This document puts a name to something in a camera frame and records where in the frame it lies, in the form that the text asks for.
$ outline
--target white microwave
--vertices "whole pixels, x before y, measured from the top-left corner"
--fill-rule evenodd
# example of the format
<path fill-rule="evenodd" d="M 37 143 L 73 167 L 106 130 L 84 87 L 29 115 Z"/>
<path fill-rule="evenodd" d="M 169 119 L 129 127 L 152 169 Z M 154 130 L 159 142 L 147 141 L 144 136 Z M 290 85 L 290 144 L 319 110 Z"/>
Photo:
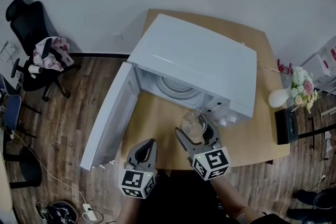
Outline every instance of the white microwave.
<path fill-rule="evenodd" d="M 80 166 L 115 159 L 141 90 L 217 126 L 252 117 L 257 53 L 203 27 L 159 14 L 120 67 L 93 125 Z"/>

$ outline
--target chair armrest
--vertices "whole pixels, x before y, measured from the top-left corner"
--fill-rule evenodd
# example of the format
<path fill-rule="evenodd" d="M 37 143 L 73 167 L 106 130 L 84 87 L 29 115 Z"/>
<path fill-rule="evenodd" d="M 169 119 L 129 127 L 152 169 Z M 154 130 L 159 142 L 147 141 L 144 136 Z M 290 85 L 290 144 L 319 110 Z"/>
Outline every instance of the chair armrest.
<path fill-rule="evenodd" d="M 15 77 L 16 70 L 18 70 L 17 67 L 19 66 L 19 61 L 20 61 L 20 58 L 17 58 L 15 60 L 15 63 L 13 65 L 13 69 L 12 69 L 12 74 L 10 74 L 11 78 Z"/>
<path fill-rule="evenodd" d="M 53 47 L 52 47 L 52 43 L 53 43 L 53 39 L 52 38 L 48 38 L 46 40 L 46 43 L 44 45 L 44 49 L 42 52 L 42 59 L 45 59 L 49 53 L 53 54 L 56 58 L 57 61 L 60 61 L 62 59 L 62 55 L 59 54 Z"/>
<path fill-rule="evenodd" d="M 52 43 L 53 43 L 52 38 L 48 38 L 46 40 L 46 43 L 44 44 L 44 49 L 43 49 L 43 52 L 42 52 L 42 59 L 46 58 L 48 56 L 48 54 L 50 53 Z"/>

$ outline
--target microwave door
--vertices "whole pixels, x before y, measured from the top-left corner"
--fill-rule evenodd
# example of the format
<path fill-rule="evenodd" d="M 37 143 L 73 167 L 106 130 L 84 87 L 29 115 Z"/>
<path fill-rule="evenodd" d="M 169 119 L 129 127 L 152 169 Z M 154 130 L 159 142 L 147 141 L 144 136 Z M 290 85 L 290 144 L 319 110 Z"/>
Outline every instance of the microwave door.
<path fill-rule="evenodd" d="M 139 93 L 134 68 L 124 62 L 93 125 L 80 163 L 82 168 L 90 170 L 115 159 Z"/>

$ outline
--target white flower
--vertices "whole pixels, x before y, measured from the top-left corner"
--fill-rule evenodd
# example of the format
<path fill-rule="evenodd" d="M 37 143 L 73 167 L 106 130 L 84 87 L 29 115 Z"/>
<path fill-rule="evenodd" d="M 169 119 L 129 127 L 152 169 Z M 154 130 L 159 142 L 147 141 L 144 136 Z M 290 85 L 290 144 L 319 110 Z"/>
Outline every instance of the white flower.
<path fill-rule="evenodd" d="M 302 97 L 301 96 L 296 96 L 295 97 L 295 104 L 296 105 L 303 105 L 303 100 L 302 100 Z"/>
<path fill-rule="evenodd" d="M 302 85 L 307 76 L 307 72 L 302 67 L 294 67 L 293 70 L 293 82 L 296 85 Z"/>
<path fill-rule="evenodd" d="M 303 85 L 299 85 L 299 86 L 297 86 L 297 89 L 298 89 L 298 92 L 299 93 L 304 93 L 305 91 L 305 89 L 304 89 L 304 87 L 303 87 Z"/>
<path fill-rule="evenodd" d="M 298 91 L 298 89 L 297 89 L 297 88 L 292 88 L 292 89 L 291 89 L 291 95 L 292 95 L 292 97 L 295 99 L 296 96 L 299 95 L 299 91 Z"/>

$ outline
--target black office chair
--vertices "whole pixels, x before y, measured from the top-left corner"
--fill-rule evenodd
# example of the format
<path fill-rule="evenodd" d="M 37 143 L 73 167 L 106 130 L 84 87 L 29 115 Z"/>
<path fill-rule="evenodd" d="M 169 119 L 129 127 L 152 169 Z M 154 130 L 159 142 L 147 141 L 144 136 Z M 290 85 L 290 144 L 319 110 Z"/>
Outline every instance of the black office chair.
<path fill-rule="evenodd" d="M 11 29 L 19 39 L 25 53 L 29 56 L 29 59 L 25 62 L 24 66 L 18 65 L 19 59 L 15 61 L 12 70 L 12 78 L 15 76 L 16 71 L 23 73 L 22 87 L 25 91 L 35 91 L 43 87 L 44 101 L 49 101 L 46 96 L 51 84 L 54 82 L 62 95 L 66 98 L 70 97 L 69 92 L 65 92 L 58 81 L 58 76 L 73 68 L 80 69 L 80 65 L 71 65 L 64 67 L 62 72 L 43 68 L 42 73 L 34 74 L 36 77 L 32 78 L 28 67 L 34 64 L 33 52 L 35 45 L 41 40 L 50 37 L 44 20 L 44 9 L 40 1 L 35 1 L 31 4 L 26 4 L 24 0 L 14 0 L 6 10 L 6 20 L 10 22 Z M 45 49 L 43 51 L 43 57 L 46 57 L 49 53 L 52 53 L 56 60 L 61 62 L 61 55 L 52 49 L 51 39 L 47 40 Z"/>

